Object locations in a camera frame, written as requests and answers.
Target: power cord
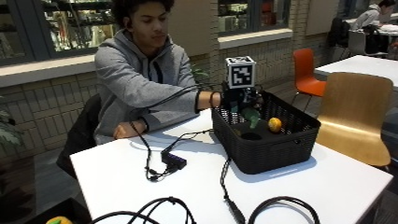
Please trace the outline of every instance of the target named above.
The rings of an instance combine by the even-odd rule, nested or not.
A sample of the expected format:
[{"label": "power cord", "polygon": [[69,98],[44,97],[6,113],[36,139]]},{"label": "power cord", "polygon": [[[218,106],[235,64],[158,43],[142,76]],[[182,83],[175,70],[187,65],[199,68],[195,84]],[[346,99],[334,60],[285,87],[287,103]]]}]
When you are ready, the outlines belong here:
[{"label": "power cord", "polygon": [[[225,187],[225,176],[226,176],[226,172],[227,172],[227,167],[229,167],[229,164],[231,162],[231,158],[227,158],[225,163],[223,163],[223,166],[222,166],[222,171],[221,171],[221,178],[219,178],[219,184],[221,184],[221,187],[222,187],[222,190],[223,190],[223,199],[227,203],[227,206],[231,210],[231,213],[233,213],[233,216],[234,216],[234,219],[237,221],[238,224],[245,224],[245,216],[242,215],[239,209],[237,208],[237,205],[235,203],[230,200],[229,198],[229,194],[227,194],[227,190],[226,190],[226,187]],[[287,201],[287,202],[291,202],[291,203],[295,203],[298,205],[301,205],[302,207],[305,207],[311,215],[312,215],[312,223],[314,224],[319,224],[319,218],[318,218],[318,214],[315,213],[314,209],[311,208],[311,206],[305,203],[303,201],[301,201],[299,199],[294,198],[294,197],[290,197],[290,196],[279,196],[279,197],[274,197],[266,201],[263,201],[258,207],[255,208],[254,212],[251,213],[250,215],[250,218],[249,218],[249,222],[247,224],[254,224],[255,222],[255,218],[258,216],[258,214],[261,213],[261,211],[263,209],[266,209],[273,203],[278,202],[278,201]]]},{"label": "power cord", "polygon": [[[121,216],[121,215],[127,215],[127,216],[131,216],[130,220],[127,221],[126,224],[131,224],[133,221],[138,218],[143,219],[143,223],[150,222],[151,224],[159,224],[159,222],[157,222],[154,219],[150,218],[150,215],[153,213],[153,211],[158,208],[158,206],[165,203],[165,202],[170,202],[171,204],[178,204],[186,211],[186,216],[185,216],[185,224],[187,224],[187,218],[190,219],[190,223],[191,224],[197,224],[195,220],[194,220],[194,217],[191,215],[191,212],[185,204],[185,202],[178,199],[178,198],[174,198],[174,197],[167,197],[167,198],[158,198],[153,201],[150,201],[141,209],[138,212],[127,212],[127,211],[121,211],[121,212],[113,212],[113,213],[109,213],[109,214],[105,214],[100,217],[97,217],[96,219],[93,219],[89,224],[94,224],[100,221],[102,221],[104,219],[109,218],[109,217],[114,217],[114,216]],[[150,206],[153,205],[153,208],[150,209],[147,215],[143,215],[142,214],[142,211]]]},{"label": "power cord", "polygon": [[[166,175],[173,174],[177,170],[182,169],[183,166],[186,165],[186,160],[173,154],[170,154],[170,151],[175,145],[175,143],[181,140],[189,140],[193,139],[199,133],[207,133],[211,132],[213,129],[209,129],[206,131],[195,132],[195,133],[183,133],[177,140],[161,151],[161,161],[166,164],[165,170],[162,173],[158,173],[155,170],[150,169],[149,164],[150,164],[150,157],[151,157],[151,149],[150,146],[143,139],[142,135],[137,131],[137,128],[134,126],[134,123],[130,122],[130,126],[135,133],[138,134],[138,137],[141,138],[142,143],[145,144],[147,155],[146,155],[146,164],[145,164],[145,177],[149,181],[159,181],[161,177],[165,177]],[[189,138],[182,138],[185,135],[191,134],[193,136]]]},{"label": "power cord", "polygon": [[[203,83],[203,84],[195,84],[195,85],[191,85],[191,86],[187,86],[185,88],[182,88],[179,91],[174,92],[170,96],[167,96],[165,99],[159,100],[157,103],[146,106],[146,107],[135,107],[129,113],[131,114],[134,111],[137,110],[147,110],[150,109],[151,107],[157,106],[157,105],[161,105],[163,103],[166,103],[167,101],[173,100],[174,98],[177,98],[178,96],[183,95],[185,93],[190,92],[190,91],[195,91],[198,88],[201,87],[211,87],[211,86],[217,86],[219,84],[215,84],[215,83]],[[133,130],[135,131],[138,137],[141,138],[142,140],[142,143],[145,144],[146,146],[146,149],[147,149],[147,156],[146,156],[146,165],[145,165],[145,177],[149,181],[158,181],[161,177],[165,177],[166,175],[170,175],[173,174],[177,170],[182,169],[183,166],[186,165],[186,160],[173,154],[170,154],[170,150],[174,146],[174,144],[179,141],[179,140],[186,140],[186,139],[182,139],[182,137],[186,135],[186,134],[194,134],[194,136],[191,138],[194,138],[197,136],[198,133],[205,133],[207,131],[203,131],[203,132],[198,132],[198,133],[185,133],[177,140],[175,142],[161,152],[161,161],[166,164],[166,167],[165,167],[165,170],[162,171],[162,173],[158,173],[155,170],[150,169],[149,168],[149,163],[150,163],[150,157],[151,157],[151,149],[150,149],[150,146],[147,144],[147,142],[145,141],[145,139],[142,138],[142,135],[141,133],[138,132],[135,126],[134,126],[134,123],[133,123],[133,120],[129,121],[129,124],[133,128]]]}]

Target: window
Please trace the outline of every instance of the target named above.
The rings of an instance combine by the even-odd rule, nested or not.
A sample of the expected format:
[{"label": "window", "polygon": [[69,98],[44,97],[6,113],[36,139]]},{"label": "window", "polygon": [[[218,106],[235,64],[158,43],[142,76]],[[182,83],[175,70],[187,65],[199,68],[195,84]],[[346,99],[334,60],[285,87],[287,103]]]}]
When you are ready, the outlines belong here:
[{"label": "window", "polygon": [[115,29],[110,0],[0,0],[0,65],[93,53]]},{"label": "window", "polygon": [[21,29],[17,15],[10,15],[14,4],[5,0],[0,1],[0,62],[18,63],[30,59],[28,42],[24,42],[25,34]]},{"label": "window", "polygon": [[287,26],[290,0],[218,0],[218,35]]},{"label": "window", "polygon": [[368,9],[371,4],[378,4],[382,0],[339,0],[336,16],[344,19],[355,19]]}]

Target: black storage bin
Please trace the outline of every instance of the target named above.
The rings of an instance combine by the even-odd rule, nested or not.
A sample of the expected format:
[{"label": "black storage bin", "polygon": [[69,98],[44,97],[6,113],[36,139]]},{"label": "black storage bin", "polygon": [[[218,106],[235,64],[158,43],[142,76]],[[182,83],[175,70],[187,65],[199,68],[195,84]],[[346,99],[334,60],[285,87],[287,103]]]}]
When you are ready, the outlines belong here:
[{"label": "black storage bin", "polygon": [[69,198],[50,207],[25,224],[45,224],[53,217],[66,217],[73,224],[88,224],[90,222],[86,208]]},{"label": "black storage bin", "polygon": [[[254,129],[250,122],[225,109],[213,108],[214,134],[239,171],[254,175],[275,168],[306,161],[320,122],[277,98],[262,92],[261,120]],[[279,133],[271,133],[270,118],[282,121]]]}]

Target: yellow fruit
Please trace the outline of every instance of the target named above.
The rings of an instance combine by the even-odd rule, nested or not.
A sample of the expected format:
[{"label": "yellow fruit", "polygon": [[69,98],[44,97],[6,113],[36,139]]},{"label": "yellow fruit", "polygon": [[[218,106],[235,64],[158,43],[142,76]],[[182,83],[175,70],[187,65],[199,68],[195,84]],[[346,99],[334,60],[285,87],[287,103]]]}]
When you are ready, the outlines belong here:
[{"label": "yellow fruit", "polygon": [[282,121],[278,118],[270,118],[269,120],[269,128],[273,133],[278,133],[282,128]]},{"label": "yellow fruit", "polygon": [[46,224],[50,224],[50,223],[73,224],[73,223],[70,222],[70,220],[66,219],[66,217],[53,217],[53,218],[46,222]]}]

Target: gray hoodie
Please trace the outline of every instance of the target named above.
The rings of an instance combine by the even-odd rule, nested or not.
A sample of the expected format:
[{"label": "gray hoodie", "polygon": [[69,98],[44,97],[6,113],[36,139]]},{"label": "gray hoodie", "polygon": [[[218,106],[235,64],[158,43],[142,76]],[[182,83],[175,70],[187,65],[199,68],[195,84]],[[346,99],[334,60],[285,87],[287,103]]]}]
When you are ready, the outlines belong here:
[{"label": "gray hoodie", "polygon": [[350,29],[358,30],[363,26],[372,24],[375,21],[379,20],[380,15],[380,8],[376,4],[370,5],[370,8],[366,12],[360,14],[355,22],[351,24]]},{"label": "gray hoodie", "polygon": [[150,61],[129,40],[123,29],[106,39],[96,53],[98,93],[101,96],[100,124],[94,132],[97,144],[113,140],[119,122],[143,119],[153,131],[195,116],[198,91],[149,107],[183,87],[195,85],[185,50],[167,37]]}]

